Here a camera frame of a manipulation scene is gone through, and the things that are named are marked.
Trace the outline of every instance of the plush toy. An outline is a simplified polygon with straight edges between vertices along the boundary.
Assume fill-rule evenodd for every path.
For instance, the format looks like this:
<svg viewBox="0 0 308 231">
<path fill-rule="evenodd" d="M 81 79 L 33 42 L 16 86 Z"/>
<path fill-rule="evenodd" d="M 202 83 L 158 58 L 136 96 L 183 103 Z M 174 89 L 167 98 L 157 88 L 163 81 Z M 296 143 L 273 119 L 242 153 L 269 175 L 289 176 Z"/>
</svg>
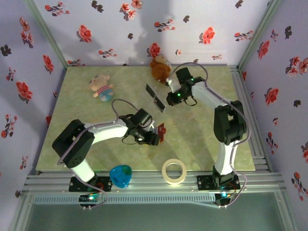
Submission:
<svg viewBox="0 0 308 231">
<path fill-rule="evenodd" d="M 150 67 L 152 68 L 152 76 L 154 79 L 165 84 L 171 71 L 171 65 L 167 59 L 162 55 L 158 55 L 152 59 Z"/>
<path fill-rule="evenodd" d="M 111 100 L 113 96 L 112 89 L 113 84 L 108 85 L 107 81 L 110 79 L 110 76 L 99 75 L 91 79 L 88 88 L 92 91 L 93 97 L 99 96 L 101 101 L 107 102 Z"/>
</svg>

